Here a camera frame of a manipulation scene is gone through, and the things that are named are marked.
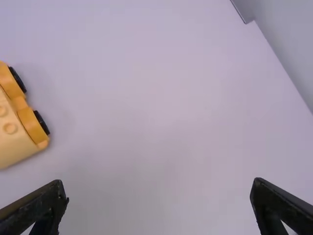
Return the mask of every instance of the gray wall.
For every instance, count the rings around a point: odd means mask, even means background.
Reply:
[[[258,0],[255,20],[313,111],[313,1]]]

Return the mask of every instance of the toy car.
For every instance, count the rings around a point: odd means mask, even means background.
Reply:
[[[50,131],[26,102],[26,88],[12,67],[0,62],[0,168],[47,148]]]

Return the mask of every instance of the white table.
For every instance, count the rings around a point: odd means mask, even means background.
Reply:
[[[62,235],[257,235],[254,177],[313,203],[313,117],[231,2],[13,0],[0,26],[52,132],[0,207],[59,178]]]

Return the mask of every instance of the toy wheel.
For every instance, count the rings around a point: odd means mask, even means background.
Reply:
[[[41,125],[41,127],[43,128],[44,132],[46,133],[46,135],[50,135],[50,131],[49,131],[49,128],[47,127],[47,124],[45,123],[43,117],[40,115],[40,113],[35,110],[34,111],[34,115],[35,117],[37,118],[39,124]]]
[[[23,81],[21,80],[20,76],[19,76],[19,75],[17,74],[17,72],[15,71],[15,69],[12,68],[12,67],[9,67],[9,70],[10,70],[12,76],[14,77],[15,81],[17,82],[18,86],[20,87],[20,89],[21,89],[24,93],[26,93],[26,92],[27,92],[27,89],[26,89],[26,87],[25,87]]]

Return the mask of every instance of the white surface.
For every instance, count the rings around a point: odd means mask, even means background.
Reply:
[[[255,0],[256,22],[313,112],[313,1]]]
[[[0,207],[60,178],[62,235],[242,235],[256,176],[313,203],[313,118],[255,23],[227,0],[102,2],[0,8],[53,140],[0,172]]]

